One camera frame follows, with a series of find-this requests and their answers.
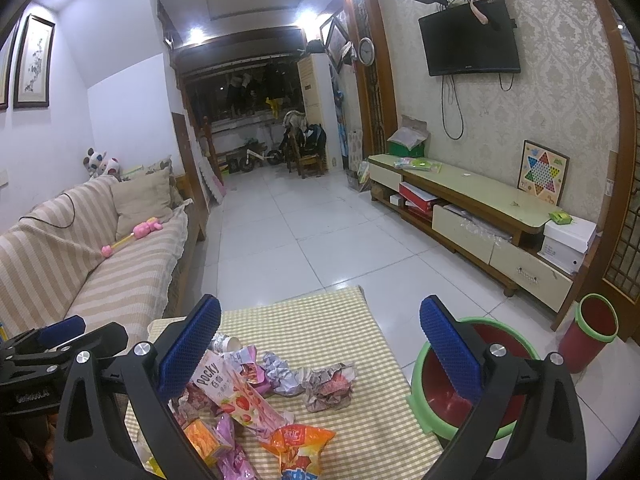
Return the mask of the pink foil wrapper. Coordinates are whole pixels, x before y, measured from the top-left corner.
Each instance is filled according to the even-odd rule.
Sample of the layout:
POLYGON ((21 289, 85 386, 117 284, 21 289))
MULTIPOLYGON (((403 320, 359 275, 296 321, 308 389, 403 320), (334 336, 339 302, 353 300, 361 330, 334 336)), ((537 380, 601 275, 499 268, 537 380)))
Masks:
POLYGON ((234 420, 224 413, 214 426, 214 436, 219 442, 216 466, 224 480, 257 480, 258 474, 250 463, 244 448, 235 440, 234 420))

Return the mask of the pink newspaper ball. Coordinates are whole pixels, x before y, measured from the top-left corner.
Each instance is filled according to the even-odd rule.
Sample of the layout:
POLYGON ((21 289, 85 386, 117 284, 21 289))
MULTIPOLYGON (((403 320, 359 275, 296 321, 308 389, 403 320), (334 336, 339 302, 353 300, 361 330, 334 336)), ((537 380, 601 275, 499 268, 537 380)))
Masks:
POLYGON ((354 364, 336 363, 307 370, 308 389, 304 392, 304 403, 308 412, 319 413, 349 406, 352 402, 352 388, 357 379, 354 364))

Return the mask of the orange chip bag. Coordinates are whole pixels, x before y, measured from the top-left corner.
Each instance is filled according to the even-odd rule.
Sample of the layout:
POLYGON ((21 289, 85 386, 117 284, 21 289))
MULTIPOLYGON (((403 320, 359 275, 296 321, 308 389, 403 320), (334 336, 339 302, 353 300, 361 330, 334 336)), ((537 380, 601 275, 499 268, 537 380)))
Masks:
POLYGON ((260 445, 279 460, 282 480, 316 480, 322 451, 334 437, 329 429, 294 424, 273 431, 260 445))

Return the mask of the yellow iced tea carton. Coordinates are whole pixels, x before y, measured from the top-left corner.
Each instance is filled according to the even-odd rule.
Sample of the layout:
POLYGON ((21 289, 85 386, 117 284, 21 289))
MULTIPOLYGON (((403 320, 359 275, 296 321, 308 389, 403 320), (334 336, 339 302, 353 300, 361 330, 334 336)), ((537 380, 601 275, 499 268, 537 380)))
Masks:
POLYGON ((213 466, 229 449, 227 442, 199 418, 189 422, 183 432, 207 466, 213 466))

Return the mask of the small red green-rimmed bin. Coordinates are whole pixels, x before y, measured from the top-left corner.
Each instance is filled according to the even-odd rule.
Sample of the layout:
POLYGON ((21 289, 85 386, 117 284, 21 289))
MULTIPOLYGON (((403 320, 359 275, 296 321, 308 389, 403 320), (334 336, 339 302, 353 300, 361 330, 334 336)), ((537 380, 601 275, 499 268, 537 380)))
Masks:
POLYGON ((594 292, 582 298, 558 349, 570 374, 581 373, 616 338, 619 328, 610 300, 594 292))

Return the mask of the pink toy wand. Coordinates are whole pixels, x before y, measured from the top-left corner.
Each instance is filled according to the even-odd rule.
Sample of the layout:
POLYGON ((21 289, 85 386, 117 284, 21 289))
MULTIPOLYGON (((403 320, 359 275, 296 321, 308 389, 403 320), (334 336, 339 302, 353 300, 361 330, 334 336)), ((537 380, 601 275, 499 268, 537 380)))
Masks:
POLYGON ((111 245, 105 245, 101 248, 101 254, 104 258, 111 258, 115 252, 118 252, 128 244, 135 240, 142 240, 153 232, 161 231, 163 225, 155 217, 149 218, 149 220, 143 221, 137 224, 131 232, 123 237, 121 240, 114 242, 111 245))

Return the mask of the checkered yellow tablecloth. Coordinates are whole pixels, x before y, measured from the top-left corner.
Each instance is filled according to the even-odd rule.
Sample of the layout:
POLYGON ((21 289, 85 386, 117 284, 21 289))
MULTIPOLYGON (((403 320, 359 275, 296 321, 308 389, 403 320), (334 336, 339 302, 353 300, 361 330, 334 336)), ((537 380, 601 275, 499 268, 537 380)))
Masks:
POLYGON ((361 290, 226 312, 175 392, 170 419, 227 441, 215 474, 258 479, 420 479, 442 454, 406 401, 409 386, 361 290))

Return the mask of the patterned paper cup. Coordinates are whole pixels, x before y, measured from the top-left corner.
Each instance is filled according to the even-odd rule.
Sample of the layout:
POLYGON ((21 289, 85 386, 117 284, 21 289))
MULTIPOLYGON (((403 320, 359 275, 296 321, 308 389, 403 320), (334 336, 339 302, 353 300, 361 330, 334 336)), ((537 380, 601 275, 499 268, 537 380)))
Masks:
POLYGON ((213 336, 208 348, 213 352, 223 354, 240 351, 243 345, 238 338, 218 332, 213 336))

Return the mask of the white shoe box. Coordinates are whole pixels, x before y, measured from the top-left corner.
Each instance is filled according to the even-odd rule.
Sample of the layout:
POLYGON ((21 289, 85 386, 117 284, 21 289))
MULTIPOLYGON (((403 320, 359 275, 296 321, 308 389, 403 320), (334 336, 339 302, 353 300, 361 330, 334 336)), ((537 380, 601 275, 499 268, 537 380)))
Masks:
POLYGON ((538 255, 567 274, 579 271, 596 237, 597 225, 573 217, 567 224, 549 220, 544 225, 544 240, 538 255))

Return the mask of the wooden TV cabinet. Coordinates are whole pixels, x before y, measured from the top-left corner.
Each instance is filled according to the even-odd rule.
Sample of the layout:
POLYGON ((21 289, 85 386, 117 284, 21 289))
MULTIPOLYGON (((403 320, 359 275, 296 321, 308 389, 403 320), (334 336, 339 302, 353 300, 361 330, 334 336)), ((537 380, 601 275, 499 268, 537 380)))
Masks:
POLYGON ((579 271, 567 274, 538 255, 555 206, 447 164, 435 172, 400 168, 398 158, 387 154, 372 155, 368 163, 374 200, 503 284, 506 296, 521 289, 541 301, 555 313, 552 330, 585 295, 587 272, 600 243, 597 229, 579 271), (401 182, 439 198, 431 218, 407 207, 398 190, 401 182))

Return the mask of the small green box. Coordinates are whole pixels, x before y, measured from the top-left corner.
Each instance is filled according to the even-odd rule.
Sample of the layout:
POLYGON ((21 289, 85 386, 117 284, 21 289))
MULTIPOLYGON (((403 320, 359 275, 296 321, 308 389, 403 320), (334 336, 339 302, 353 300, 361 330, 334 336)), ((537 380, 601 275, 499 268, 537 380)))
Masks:
POLYGON ((566 226, 567 224, 571 224, 573 221, 572 216, 562 210, 550 212, 549 219, 558 226, 566 226))

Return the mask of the chinese checkers board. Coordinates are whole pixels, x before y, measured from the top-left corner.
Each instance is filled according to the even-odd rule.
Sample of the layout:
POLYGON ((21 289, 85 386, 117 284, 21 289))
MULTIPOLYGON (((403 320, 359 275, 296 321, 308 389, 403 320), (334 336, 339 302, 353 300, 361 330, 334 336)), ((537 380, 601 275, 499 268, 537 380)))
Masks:
POLYGON ((518 189, 557 205, 562 196, 570 158, 531 140, 525 140, 518 172, 518 189))

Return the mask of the white balance bike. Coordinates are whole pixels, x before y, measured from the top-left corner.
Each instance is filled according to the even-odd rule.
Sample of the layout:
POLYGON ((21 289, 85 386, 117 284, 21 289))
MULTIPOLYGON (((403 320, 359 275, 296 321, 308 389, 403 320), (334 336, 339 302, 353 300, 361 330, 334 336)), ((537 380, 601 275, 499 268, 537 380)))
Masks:
POLYGON ((284 154, 281 150, 267 150, 262 144, 247 144, 242 148, 238 159, 239 170, 242 172, 252 172, 256 166, 267 164, 268 166, 278 166, 284 161, 284 154))

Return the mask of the green cardboard box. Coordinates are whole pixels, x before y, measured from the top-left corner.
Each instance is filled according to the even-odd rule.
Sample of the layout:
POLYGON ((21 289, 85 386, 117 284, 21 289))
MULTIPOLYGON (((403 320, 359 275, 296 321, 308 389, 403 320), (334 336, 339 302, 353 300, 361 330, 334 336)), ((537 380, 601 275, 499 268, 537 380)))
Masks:
POLYGON ((425 157, 431 133, 424 120, 402 115, 399 128, 387 139, 387 153, 398 157, 425 157))

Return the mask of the framed wall picture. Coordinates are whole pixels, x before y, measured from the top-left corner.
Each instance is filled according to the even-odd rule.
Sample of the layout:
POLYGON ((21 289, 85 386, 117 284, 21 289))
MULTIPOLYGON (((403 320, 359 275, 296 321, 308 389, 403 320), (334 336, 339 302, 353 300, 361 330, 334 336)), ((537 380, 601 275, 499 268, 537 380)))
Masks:
POLYGON ((29 14, 23 27, 15 69, 14 107, 47 108, 55 24, 29 14))

